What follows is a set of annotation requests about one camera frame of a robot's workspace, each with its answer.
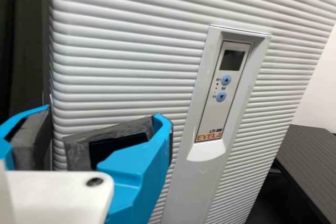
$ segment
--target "digital display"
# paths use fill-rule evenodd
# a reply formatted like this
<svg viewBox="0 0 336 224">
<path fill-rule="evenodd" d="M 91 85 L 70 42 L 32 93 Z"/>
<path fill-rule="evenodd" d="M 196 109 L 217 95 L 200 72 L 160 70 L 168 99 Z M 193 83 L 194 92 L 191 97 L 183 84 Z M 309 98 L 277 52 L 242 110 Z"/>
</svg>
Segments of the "digital display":
<svg viewBox="0 0 336 224">
<path fill-rule="evenodd" d="M 244 51 L 225 50 L 219 69 L 239 71 L 244 54 Z"/>
</svg>

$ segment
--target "blue button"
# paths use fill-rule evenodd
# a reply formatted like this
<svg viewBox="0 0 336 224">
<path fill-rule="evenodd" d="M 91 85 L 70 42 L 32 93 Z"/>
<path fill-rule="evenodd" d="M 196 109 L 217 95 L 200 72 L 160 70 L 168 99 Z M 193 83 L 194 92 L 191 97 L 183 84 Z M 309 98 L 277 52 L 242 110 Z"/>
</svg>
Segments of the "blue button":
<svg viewBox="0 0 336 224">
<path fill-rule="evenodd" d="M 223 86 L 229 85 L 229 83 L 231 82 L 231 80 L 232 80 L 231 75 L 229 75 L 229 74 L 224 75 L 222 77 L 222 85 Z"/>
<path fill-rule="evenodd" d="M 223 102 L 226 98 L 226 91 L 222 90 L 220 91 L 217 96 L 216 96 L 216 101 L 217 102 Z"/>
</svg>

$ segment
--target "screw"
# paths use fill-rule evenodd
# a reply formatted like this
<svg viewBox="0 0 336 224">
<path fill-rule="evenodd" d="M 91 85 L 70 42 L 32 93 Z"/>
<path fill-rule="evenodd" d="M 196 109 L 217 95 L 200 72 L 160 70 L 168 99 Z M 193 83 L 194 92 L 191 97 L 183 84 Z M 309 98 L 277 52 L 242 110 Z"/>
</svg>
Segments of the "screw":
<svg viewBox="0 0 336 224">
<path fill-rule="evenodd" d="M 102 184 L 103 182 L 104 182 L 104 180 L 103 180 L 102 178 L 95 177 L 95 178 L 89 179 L 89 180 L 86 182 L 86 185 L 87 185 L 87 186 L 90 186 L 90 187 L 93 187 L 93 186 L 99 186 L 99 185 Z"/>
</svg>

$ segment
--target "white wall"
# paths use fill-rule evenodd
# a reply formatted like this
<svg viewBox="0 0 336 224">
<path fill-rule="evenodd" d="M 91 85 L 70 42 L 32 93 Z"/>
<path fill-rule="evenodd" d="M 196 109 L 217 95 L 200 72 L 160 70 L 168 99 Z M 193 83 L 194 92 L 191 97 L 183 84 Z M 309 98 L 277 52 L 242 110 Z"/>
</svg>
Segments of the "white wall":
<svg viewBox="0 0 336 224">
<path fill-rule="evenodd" d="M 336 26 L 292 123 L 322 127 L 336 133 Z"/>
</svg>

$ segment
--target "blue holder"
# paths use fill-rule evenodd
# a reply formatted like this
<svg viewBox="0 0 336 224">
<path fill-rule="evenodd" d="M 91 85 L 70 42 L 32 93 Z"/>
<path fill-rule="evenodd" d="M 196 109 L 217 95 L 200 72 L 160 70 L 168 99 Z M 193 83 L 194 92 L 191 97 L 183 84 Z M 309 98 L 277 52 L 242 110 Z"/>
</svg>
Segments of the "blue holder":
<svg viewBox="0 0 336 224">
<path fill-rule="evenodd" d="M 32 114 L 47 110 L 48 108 L 49 105 L 44 105 L 35 109 L 18 113 L 0 125 L 0 159 L 5 160 L 6 169 L 14 170 L 14 162 L 12 156 L 12 146 L 5 140 L 5 137 L 23 118 L 27 118 Z"/>
<path fill-rule="evenodd" d="M 0 159 L 14 169 L 12 147 L 6 135 L 21 119 L 48 109 L 48 105 L 19 113 L 0 126 Z M 113 177 L 114 196 L 106 224 L 148 222 L 164 185 L 171 158 L 172 123 L 160 114 L 153 117 L 153 137 L 145 143 L 113 152 L 97 170 Z"/>
</svg>

